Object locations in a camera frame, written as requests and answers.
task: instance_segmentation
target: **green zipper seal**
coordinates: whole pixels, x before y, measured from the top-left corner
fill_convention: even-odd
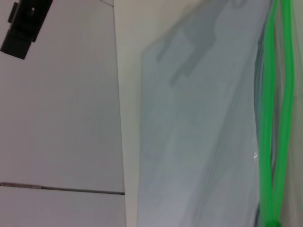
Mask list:
[[[285,89],[282,105],[276,171],[272,186],[271,129],[275,98],[274,24],[278,0],[273,0],[264,34],[264,76],[260,126],[260,209],[264,227],[281,226],[287,153],[294,98],[294,53],[291,0],[281,0],[285,51]]]

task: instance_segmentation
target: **gray surface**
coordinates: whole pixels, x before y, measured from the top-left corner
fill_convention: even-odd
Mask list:
[[[111,6],[114,6],[114,0],[102,0],[102,1],[108,3]]]
[[[251,227],[253,81],[268,1],[211,0],[142,58],[138,227]]]
[[[123,195],[0,187],[2,227],[125,227]]]
[[[53,1],[25,61],[0,52],[0,69],[0,182],[124,191],[113,7]]]

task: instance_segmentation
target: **ziplock bag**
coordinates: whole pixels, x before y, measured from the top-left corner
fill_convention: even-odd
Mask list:
[[[138,227],[253,227],[254,73],[270,2],[210,0],[142,56]]]
[[[292,122],[289,140],[289,151],[288,151],[288,162],[287,172],[285,180],[285,193],[284,193],[284,204],[281,213],[281,222],[286,227],[297,227],[303,223],[303,140],[302,140],[302,129],[303,129],[303,21],[302,10],[303,1],[296,0],[292,1],[292,28],[293,28],[293,50],[294,50],[294,101],[292,109]],[[276,16],[276,20],[281,20],[281,15]],[[277,52],[282,49],[283,45],[279,42],[282,38],[283,31],[280,27],[275,27],[275,41]],[[279,72],[277,77],[280,79],[280,87],[284,87],[285,70],[284,58],[281,64],[276,64],[276,69]],[[283,90],[278,93],[280,97],[283,96]]]
[[[259,140],[259,170],[260,170],[260,211],[262,218],[262,226],[264,227],[279,227],[280,214],[283,204],[285,174],[288,156],[288,145],[290,139],[291,118],[294,97],[294,52],[293,52],[293,37],[292,37],[292,11],[291,1],[281,0],[281,12],[283,29],[283,45],[279,45],[275,49],[274,43],[274,26],[276,9],[279,4],[278,0],[273,0],[270,13],[267,19],[267,24],[264,34],[264,75],[262,83],[262,108],[261,108],[261,123],[260,123],[260,140]],[[276,52],[279,52],[279,47],[284,49],[284,62],[278,65],[285,66],[284,70],[284,88],[280,89],[283,93],[282,107],[278,108],[278,140],[277,148],[274,151],[272,148],[273,139],[273,116],[274,102],[279,100],[279,96],[275,97],[276,80],[282,77],[276,76]],[[272,153],[276,152],[276,158],[271,160]]]

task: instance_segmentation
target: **dark line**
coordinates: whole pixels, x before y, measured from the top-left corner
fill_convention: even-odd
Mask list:
[[[107,5],[111,6],[111,7],[114,7],[112,4],[109,4],[109,3],[108,3],[108,2],[106,2],[106,1],[101,0],[101,2],[103,2],[103,3],[107,4]]]
[[[11,188],[28,188],[28,189],[37,189],[37,190],[64,191],[64,192],[86,192],[86,193],[99,193],[99,194],[110,194],[110,195],[125,195],[124,192],[110,192],[110,191],[72,189],[72,188],[56,188],[56,187],[47,187],[47,186],[31,185],[31,184],[23,184],[23,183],[1,182],[0,186],[1,187],[11,187]]]
[[[254,221],[254,227],[258,227],[260,223],[260,204],[258,204],[257,210],[256,210],[256,215],[255,215],[255,221]]]
[[[53,191],[65,191],[65,192],[88,192],[88,193],[100,193],[100,194],[111,194],[111,195],[125,195],[124,192],[109,192],[99,190],[86,190],[86,189],[72,189],[72,188],[55,188],[55,187],[41,187],[42,190],[53,190]]]

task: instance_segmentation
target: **clear plastic bag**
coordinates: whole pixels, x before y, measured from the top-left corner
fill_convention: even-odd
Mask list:
[[[302,29],[302,10],[303,1],[292,1],[293,4],[293,44],[294,44],[294,102],[291,123],[291,134],[289,141],[288,163],[285,181],[284,204],[281,214],[281,222],[285,227],[297,227],[303,223],[303,29]],[[278,41],[282,37],[281,28],[277,27],[275,32],[276,49],[280,51],[283,47]],[[282,64],[277,64],[276,69],[280,71],[280,87],[284,87],[284,58],[282,54],[278,55]],[[283,97],[283,90],[278,93]]]
[[[142,57],[138,227],[252,227],[268,0],[210,0]]]

